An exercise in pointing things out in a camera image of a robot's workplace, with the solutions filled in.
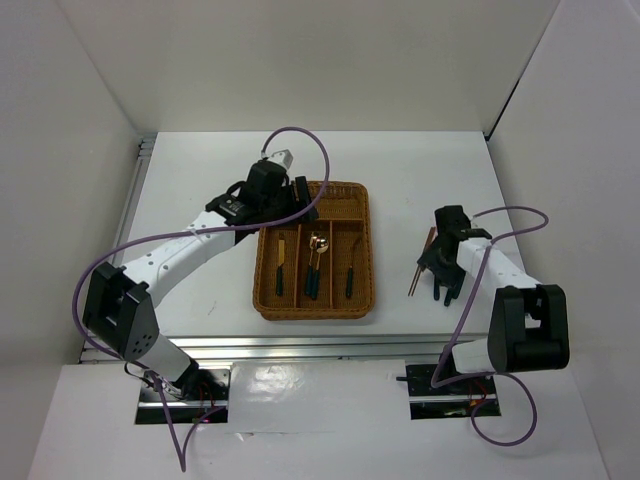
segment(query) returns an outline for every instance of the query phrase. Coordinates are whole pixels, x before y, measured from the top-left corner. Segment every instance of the cutlery tray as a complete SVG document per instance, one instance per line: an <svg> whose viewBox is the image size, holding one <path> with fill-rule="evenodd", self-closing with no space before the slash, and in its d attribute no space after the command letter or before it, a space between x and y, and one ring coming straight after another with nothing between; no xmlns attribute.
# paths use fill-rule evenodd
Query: cutlery tray
<svg viewBox="0 0 640 480"><path fill-rule="evenodd" d="M309 182L312 197L320 185L321 182ZM358 183L329 182L316 208L319 218L313 223L260 230L253 305L267 320L356 319L364 317L373 308L375 288L367 189ZM311 232L317 232L329 241L329 250L320 257L316 300L304 293ZM276 295L280 238L285 240L282 296ZM353 294L347 298L352 249ZM314 268L317 258L314 254Z"/></svg>

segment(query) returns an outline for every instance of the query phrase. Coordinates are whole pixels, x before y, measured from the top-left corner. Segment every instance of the black handle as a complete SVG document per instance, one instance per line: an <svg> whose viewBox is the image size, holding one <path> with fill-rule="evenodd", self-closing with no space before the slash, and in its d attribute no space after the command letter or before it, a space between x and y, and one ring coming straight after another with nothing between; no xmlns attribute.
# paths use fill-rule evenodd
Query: black handle
<svg viewBox="0 0 640 480"><path fill-rule="evenodd" d="M320 287L320 269L313 274L313 286L311 287L311 299L318 298L318 288Z"/></svg>
<svg viewBox="0 0 640 480"><path fill-rule="evenodd" d="M347 291L345 295L347 298L351 298L351 295L353 295L353 267L349 267L349 272L347 273Z"/></svg>
<svg viewBox="0 0 640 480"><path fill-rule="evenodd" d="M280 265L278 267L278 271L276 272L276 295L281 297L283 292L284 292L284 281L282 279L282 265Z"/></svg>
<svg viewBox="0 0 640 480"><path fill-rule="evenodd" d="M311 296L311 289L313 288L313 267L309 265L307 269L307 283L304 284L304 294L307 297Z"/></svg>

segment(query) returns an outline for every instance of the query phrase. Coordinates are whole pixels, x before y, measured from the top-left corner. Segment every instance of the tray divider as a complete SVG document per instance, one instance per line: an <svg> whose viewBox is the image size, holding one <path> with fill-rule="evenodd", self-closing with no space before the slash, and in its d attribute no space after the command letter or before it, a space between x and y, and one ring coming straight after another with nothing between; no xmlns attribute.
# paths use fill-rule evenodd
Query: tray divider
<svg viewBox="0 0 640 480"><path fill-rule="evenodd" d="M300 242L302 241L302 224L298 224L298 236L296 237L296 264L293 274L293 308L298 308L298 273L300 271Z"/></svg>

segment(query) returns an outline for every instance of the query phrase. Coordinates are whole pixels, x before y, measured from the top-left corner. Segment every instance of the cable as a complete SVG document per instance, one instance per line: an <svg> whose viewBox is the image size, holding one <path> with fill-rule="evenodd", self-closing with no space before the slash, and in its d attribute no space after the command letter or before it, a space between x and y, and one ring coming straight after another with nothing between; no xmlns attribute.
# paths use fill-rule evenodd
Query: cable
<svg viewBox="0 0 640 480"><path fill-rule="evenodd" d="M133 378L137 378L138 380L141 380L143 383L147 385L147 387L153 388L153 383L151 382L151 380L144 377L139 377L138 375L135 375L129 371L129 362L124 362L124 373L126 373L127 375Z"/></svg>
<svg viewBox="0 0 640 480"><path fill-rule="evenodd" d="M267 140L264 142L264 145L262 146L262 150L260 151L262 157L264 157L266 155L265 151L267 150L267 147L269 146L271 141L277 135L279 135L279 134L281 134L283 132L299 132L299 133L303 133L303 134L307 135L308 137L310 137L314 142L316 142L316 144L318 145L318 147L320 147L320 150L322 151L322 156L324 157L324 164L325 164L324 179L322 180L322 184L320 185L320 190L318 191L318 194L313 199L313 201L309 205L307 205L305 208L300 210L298 213L295 213L293 215L289 215L288 217L282 218L280 220L274 220L272 222L256 223L256 224L253 224L253 225L235 225L235 226L226 226L226 227L203 228L203 229L195 231L195 233L197 235L200 235L200 234L203 234L203 233L220 233L220 232L230 232L230 231L239 231L239 230L254 230L254 229L259 229L259 228L275 227L275 226L278 226L278 225L282 225L284 223L289 223L292 220L295 220L296 218L301 217L302 215L304 215L305 213L307 213L309 210L311 210L312 208L314 208L316 206L316 204L318 203L318 201L320 201L320 198L324 194L325 190L327 189L327 185L329 184L329 154L327 153L327 149L325 148L323 143L320 141L320 139L314 133L310 132L309 130L307 130L305 128L302 128L302 127L282 127L282 128L279 128L278 130L274 131L271 135L269 135ZM105 353L105 354L110 355L110 356L112 356L114 358L120 359L120 355L118 355L116 352L114 352L113 350L111 350L109 348L103 347L98 342L96 342L93 338L91 338L89 336L89 333L87 332L87 330L85 330L84 326L82 325L82 322L80 321L80 314L79 314L79 308L78 308L78 301L79 301L79 298L80 298L80 292L82 291L82 286L86 282L87 278L89 277L89 275L91 275L91 272L93 272L93 270L95 270L96 267L98 267L102 262L107 260L113 254L115 254L117 252L121 252L123 250L126 250L127 248L135 247L136 245L141 245L143 243L154 242L156 240L167 240L167 239L171 239L171 238L190 237L193 234L194 234L194 232L191 231L191 230L189 230L189 231L181 231L181 232L161 233L161 234L158 234L158 235L151 235L151 236L148 236L148 237L138 238L137 240L132 240L130 242L123 243L123 244L118 245L117 247L109 250L107 253L101 255L100 257L98 257L96 260L94 260L84 270L84 272L82 272L82 274L80 275L80 279L78 280L78 283L76 284L76 288L73 291L73 299L71 301L72 302L71 303L71 315L73 317L73 323L75 324L75 326L78 329L78 331L80 332L80 334L87 341L87 343L89 343L92 347L94 347L95 349L101 351L102 353ZM143 367L144 368L144 365L140 364L139 362L131 362L131 363L133 363L134 365L137 365L139 367Z"/></svg>
<svg viewBox="0 0 640 480"><path fill-rule="evenodd" d="M182 473L187 471L187 445L189 445L189 439L193 432L195 432L198 425L200 425L203 421L209 418L216 412L222 410L222 407L217 407L209 410L207 413L199 417L196 422L191 426L189 431L187 432L187 436L184 439L184 444L180 447L180 442L178 441L178 436L176 435L176 429L173 426L173 420L171 420L171 411L169 410L169 405L167 405L167 399L164 396L164 390L162 388L162 380L158 378L155 372L149 372L151 378L153 378L153 383L155 385L156 391L158 395L160 395L160 401L162 402L162 410L164 411L164 417L167 420L167 425L169 426L169 433L171 434L171 440L173 441L173 446L176 449L176 453L178 454L178 461L180 462L180 469Z"/></svg>
<svg viewBox="0 0 640 480"><path fill-rule="evenodd" d="M478 428L478 426L476 424L476 413L478 412L479 408L482 407L483 405L486 405L487 402L483 402L483 403L480 403L480 404L476 405L476 407L471 412L471 424L473 425L473 428L475 429L476 433L483 440L486 440L487 442L491 443L492 445L497 445L499 447L514 447L516 445L520 445L520 444L526 442L531 437L531 435L533 435L533 432L535 431L535 429L536 429L536 427L538 425L538 409L536 408L536 404L535 404L535 401L533 399L533 396L531 395L531 392L529 391L527 386L524 383L522 383L522 380L520 380L519 378L517 378L516 376L514 376L514 375L512 375L510 373L496 373L496 372L464 373L462 375L458 375L456 377L447 378L447 379L444 379L444 380L440 380L439 379L440 374L442 373L442 369L444 368L445 363L449 359L449 356L451 355L453 347L456 345L456 342L458 341L458 337L460 337L460 333L462 332L462 329L464 328L464 324L467 321L467 317L469 316L469 312L471 310L471 306L473 305L473 301L475 300L476 295L478 293L478 289L480 288L480 281L482 280L482 276L484 275L484 271L485 271L485 269L487 267L487 262L489 261L489 254L491 253L491 249L493 248L493 246L496 243L498 243L500 240L504 240L505 238L515 237L517 235L523 235L525 233L535 232L536 230L543 229L544 227L546 227L549 224L549 217L545 213L541 212L540 210L536 210L535 208L522 207L522 206L510 206L510 207L492 208L490 210L485 210L483 212L477 213L476 215L473 216L473 218L475 219L475 218L478 218L478 217L482 217L484 215L488 215L489 213L500 212L500 211L503 211L503 210L524 210L524 211L527 211L527 212L532 212L532 213L535 213L535 214L539 215L540 217L542 217L544 221L542 223L536 225L536 226L533 226L533 227L524 228L524 229L521 229L521 230L514 230L514 231L508 232L508 233L503 233L502 235L498 235L497 237L495 237L494 239L492 239L489 242L489 246L486 248L486 250L484 252L484 256L482 257L482 263L480 264L480 269L478 270L478 276L476 277L476 280L473 283L473 286L471 287L471 293L469 293L469 299L467 300L467 303L464 306L464 310L462 311L462 315L460 315L460 320L458 321L458 325L456 326L456 329L454 330L453 334L451 335L451 339L449 340L449 343L447 344L447 346L442 351L442 355L440 357L440 361L438 362L438 365L436 366L436 369L433 372L433 376L431 377L431 386L433 388L439 388L439 387L443 387L445 385L449 385L451 383L459 382L460 380L466 380L468 378L490 377L490 376L494 376L494 375L502 375L502 376L510 378L511 380L516 382L524 390L524 393L527 396L527 399L529 400L529 403L531 404L531 412L533 414L533 418L531 420L531 426L529 427L529 430L527 431L527 433L525 433L522 437L520 437L517 440L513 440L511 442L500 442L498 440L494 440L492 438L489 438L487 435L482 433L482 431L480 431L480 429Z"/></svg>

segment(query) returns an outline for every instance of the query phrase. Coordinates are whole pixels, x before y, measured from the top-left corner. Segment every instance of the white wall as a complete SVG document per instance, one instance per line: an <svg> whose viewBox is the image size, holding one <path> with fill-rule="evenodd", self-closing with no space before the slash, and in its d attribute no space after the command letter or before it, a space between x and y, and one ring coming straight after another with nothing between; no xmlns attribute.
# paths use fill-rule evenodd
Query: white wall
<svg viewBox="0 0 640 480"><path fill-rule="evenodd" d="M137 140L53 0L1 2L0 65L0 465L13 480L79 354L74 281L113 242Z"/></svg>
<svg viewBox="0 0 640 480"><path fill-rule="evenodd" d="M638 12L563 0L489 142L507 203L551 216L521 251L566 290L571 366L613 479L640 478Z"/></svg>
<svg viewBox="0 0 640 480"><path fill-rule="evenodd" d="M487 131L558 3L58 1L148 131Z"/></svg>

